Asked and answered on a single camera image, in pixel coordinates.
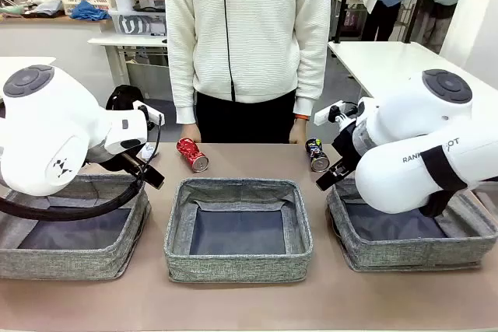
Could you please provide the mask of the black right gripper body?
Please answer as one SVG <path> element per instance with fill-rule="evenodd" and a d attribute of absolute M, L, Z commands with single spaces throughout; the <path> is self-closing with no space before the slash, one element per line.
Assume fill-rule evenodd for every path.
<path fill-rule="evenodd" d="M 333 148 L 341 156 L 341 159 L 332 166 L 335 172 L 352 172 L 356 169 L 361 159 L 361 155 L 356 151 L 353 144 L 355 128 L 356 122 L 353 121 L 342 129 L 332 142 Z"/>

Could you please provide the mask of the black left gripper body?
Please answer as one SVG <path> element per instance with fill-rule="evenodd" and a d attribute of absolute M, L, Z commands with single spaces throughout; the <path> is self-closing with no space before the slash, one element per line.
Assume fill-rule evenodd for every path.
<path fill-rule="evenodd" d="M 116 156 L 120 167 L 135 178 L 150 186 L 160 189 L 163 186 L 164 176 L 150 163 L 141 160 L 138 156 L 126 152 Z"/>

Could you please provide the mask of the person's left hand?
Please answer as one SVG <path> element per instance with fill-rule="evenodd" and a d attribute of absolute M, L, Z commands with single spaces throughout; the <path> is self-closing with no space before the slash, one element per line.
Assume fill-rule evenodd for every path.
<path fill-rule="evenodd" d="M 307 140 L 307 123 L 309 121 L 308 116 L 299 115 L 295 116 L 293 126 L 289 133 L 289 143 L 304 145 Z"/>

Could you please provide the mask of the person's right hand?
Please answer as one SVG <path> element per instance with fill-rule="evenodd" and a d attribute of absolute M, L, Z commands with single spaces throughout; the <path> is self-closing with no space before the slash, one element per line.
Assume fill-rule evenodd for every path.
<path fill-rule="evenodd" d="M 194 143 L 201 143 L 202 142 L 202 136 L 201 136 L 201 133 L 199 131 L 198 125 L 196 123 L 183 124 L 181 137 L 182 138 L 189 138 Z"/>

